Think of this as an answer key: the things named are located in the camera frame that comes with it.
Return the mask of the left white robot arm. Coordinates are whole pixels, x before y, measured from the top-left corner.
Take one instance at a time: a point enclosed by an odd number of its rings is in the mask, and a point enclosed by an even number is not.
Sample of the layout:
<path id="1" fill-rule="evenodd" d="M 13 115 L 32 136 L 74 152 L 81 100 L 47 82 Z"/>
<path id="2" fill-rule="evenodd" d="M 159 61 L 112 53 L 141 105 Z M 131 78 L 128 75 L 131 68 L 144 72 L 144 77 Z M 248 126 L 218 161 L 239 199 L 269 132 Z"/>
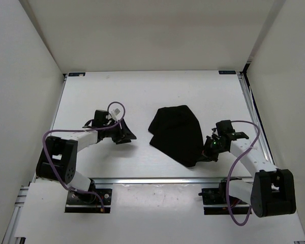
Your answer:
<path id="1" fill-rule="evenodd" d="M 84 130 L 67 135 L 65 138 L 49 136 L 45 139 L 46 147 L 42 149 L 36 167 L 37 177 L 59 181 L 69 191 L 79 192 L 84 203 L 96 199 L 96 190 L 92 179 L 76 170 L 77 154 L 81 150 L 111 138 L 115 144 L 130 143 L 136 136 L 122 119 L 91 119 L 84 125 Z"/>

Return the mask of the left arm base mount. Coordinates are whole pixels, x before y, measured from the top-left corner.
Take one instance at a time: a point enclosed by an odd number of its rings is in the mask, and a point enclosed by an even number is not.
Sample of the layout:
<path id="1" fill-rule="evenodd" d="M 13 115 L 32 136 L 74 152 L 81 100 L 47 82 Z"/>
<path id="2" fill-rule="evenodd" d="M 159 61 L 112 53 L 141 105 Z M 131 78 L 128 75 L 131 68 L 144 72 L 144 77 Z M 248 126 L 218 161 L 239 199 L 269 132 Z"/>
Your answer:
<path id="1" fill-rule="evenodd" d="M 96 195 L 81 195 L 68 191 L 65 213 L 109 214 L 111 211 L 112 188 L 96 188 L 95 192 L 101 197 L 103 208 Z"/>

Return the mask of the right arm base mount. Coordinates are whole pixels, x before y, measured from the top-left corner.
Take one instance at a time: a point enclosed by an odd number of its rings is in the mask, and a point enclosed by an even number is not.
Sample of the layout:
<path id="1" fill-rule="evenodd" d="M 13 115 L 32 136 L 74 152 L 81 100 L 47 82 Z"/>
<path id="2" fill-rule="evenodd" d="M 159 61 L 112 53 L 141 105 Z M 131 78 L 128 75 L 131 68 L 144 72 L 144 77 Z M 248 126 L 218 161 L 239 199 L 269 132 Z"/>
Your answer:
<path id="1" fill-rule="evenodd" d="M 201 189 L 198 196 L 202 197 L 204 215 L 229 215 L 225 187 L 226 180 L 222 179 L 219 183 L 212 183 Z M 229 199 L 230 207 L 234 215 L 246 215 L 248 213 L 249 206 L 247 203 L 232 196 Z"/>

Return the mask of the black skirt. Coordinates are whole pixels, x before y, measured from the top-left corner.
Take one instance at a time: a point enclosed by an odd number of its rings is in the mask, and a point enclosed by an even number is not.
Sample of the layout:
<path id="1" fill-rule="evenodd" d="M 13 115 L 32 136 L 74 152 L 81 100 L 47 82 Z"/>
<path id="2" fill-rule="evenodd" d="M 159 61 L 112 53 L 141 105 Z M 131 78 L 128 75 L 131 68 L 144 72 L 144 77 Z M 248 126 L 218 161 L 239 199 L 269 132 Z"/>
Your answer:
<path id="1" fill-rule="evenodd" d="M 200 123 L 187 105 L 159 108 L 148 127 L 149 144 L 185 167 L 194 167 L 203 151 Z"/>

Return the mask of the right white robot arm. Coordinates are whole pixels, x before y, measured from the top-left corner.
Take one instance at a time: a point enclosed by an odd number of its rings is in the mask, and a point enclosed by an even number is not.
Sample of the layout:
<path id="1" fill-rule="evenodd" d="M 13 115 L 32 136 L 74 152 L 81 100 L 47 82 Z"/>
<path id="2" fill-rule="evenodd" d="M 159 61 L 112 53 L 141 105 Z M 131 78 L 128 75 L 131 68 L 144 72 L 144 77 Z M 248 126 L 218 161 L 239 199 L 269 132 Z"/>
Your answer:
<path id="1" fill-rule="evenodd" d="M 213 134 L 206 138 L 203 158 L 217 161 L 219 154 L 229 152 L 250 173 L 252 183 L 242 178 L 222 179 L 217 190 L 202 189 L 200 196 L 207 205 L 248 204 L 256 216 L 290 215 L 296 212 L 293 174 L 268 162 L 243 132 Z"/>

